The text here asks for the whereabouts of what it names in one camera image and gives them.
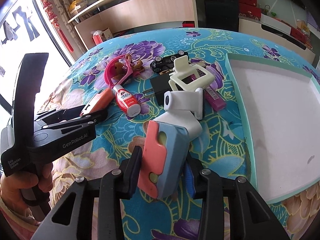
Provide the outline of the person's left hand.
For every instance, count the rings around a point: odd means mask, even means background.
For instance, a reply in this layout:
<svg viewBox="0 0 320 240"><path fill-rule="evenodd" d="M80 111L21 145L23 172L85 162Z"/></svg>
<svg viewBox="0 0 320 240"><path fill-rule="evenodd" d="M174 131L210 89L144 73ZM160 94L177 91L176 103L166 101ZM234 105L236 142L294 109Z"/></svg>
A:
<svg viewBox="0 0 320 240"><path fill-rule="evenodd" d="M42 192L49 192L53 188L52 169L53 163L44 165L40 178L30 172L1 176L1 199L4 204L13 210L25 210L27 205L22 199L20 190L38 186Z"/></svg>

